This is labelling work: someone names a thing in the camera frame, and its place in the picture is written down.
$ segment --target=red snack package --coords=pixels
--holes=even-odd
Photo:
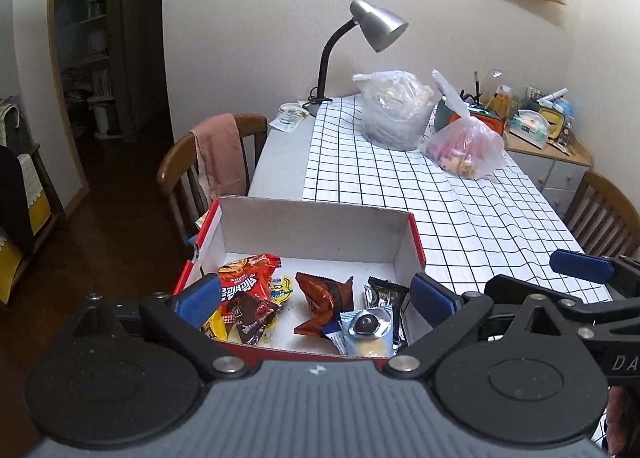
[[[232,261],[220,267],[218,277],[222,281],[220,313],[226,324],[234,321],[227,304],[237,292],[247,292],[254,297],[271,297],[271,276],[280,266],[280,258],[273,254],[258,254],[250,258]]]
[[[322,327],[340,320],[340,312],[353,311],[353,277],[346,283],[309,274],[296,274],[313,318],[296,326],[293,333],[322,338]]]

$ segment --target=silver lamp shade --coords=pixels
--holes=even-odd
[[[409,23],[384,8],[369,5],[364,0],[353,0],[349,7],[354,21],[360,25],[362,35],[376,52],[391,45]]]

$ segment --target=yellow snack package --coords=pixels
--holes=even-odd
[[[277,305],[282,306],[289,300],[291,294],[293,294],[292,279],[289,276],[282,276],[281,278],[271,279],[269,285],[270,295],[269,300]],[[274,319],[269,323],[267,329],[273,329],[276,326],[276,320]]]
[[[226,327],[225,322],[222,320],[220,308],[211,314],[211,317],[206,320],[200,330],[212,339],[226,341]]]

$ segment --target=black grid pattern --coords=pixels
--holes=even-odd
[[[603,285],[551,270],[549,255],[556,248],[582,250],[508,154],[503,168],[491,176],[465,180],[444,172],[419,151],[372,145],[360,134],[360,113],[360,96],[320,107],[303,199],[411,211],[426,273],[457,294],[482,292],[490,278],[506,274],[585,302],[610,300]],[[602,424],[593,436],[598,442]]]

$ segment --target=doorway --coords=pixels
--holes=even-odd
[[[101,175],[118,170],[111,166],[127,159],[123,152],[131,144],[144,138],[164,146],[171,138],[162,0],[53,0],[53,5],[66,112],[94,187]]]

